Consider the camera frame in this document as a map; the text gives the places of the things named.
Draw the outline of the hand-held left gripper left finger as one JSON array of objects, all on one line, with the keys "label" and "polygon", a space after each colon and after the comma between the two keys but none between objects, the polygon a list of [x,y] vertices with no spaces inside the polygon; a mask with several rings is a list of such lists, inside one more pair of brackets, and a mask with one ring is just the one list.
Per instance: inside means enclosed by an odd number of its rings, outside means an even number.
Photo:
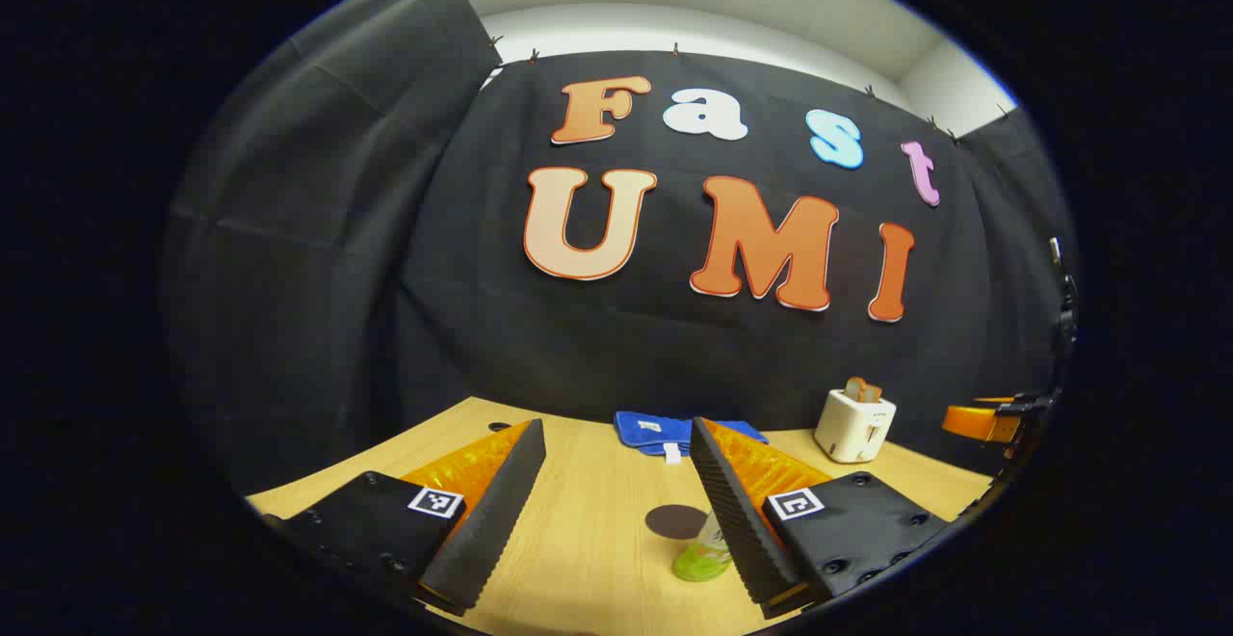
[{"label": "hand-held left gripper left finger", "polygon": [[365,470],[305,510],[263,521],[383,599],[462,618],[506,552],[545,459],[543,422],[519,422],[399,477]]}]

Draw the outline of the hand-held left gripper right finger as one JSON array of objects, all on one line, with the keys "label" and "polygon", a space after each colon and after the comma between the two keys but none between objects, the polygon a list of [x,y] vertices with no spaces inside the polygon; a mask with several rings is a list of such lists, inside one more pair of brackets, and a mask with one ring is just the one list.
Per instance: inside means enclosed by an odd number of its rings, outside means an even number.
[{"label": "hand-held left gripper right finger", "polygon": [[767,619],[845,597],[948,526],[877,475],[832,477],[704,417],[692,422],[690,457],[737,574]]}]

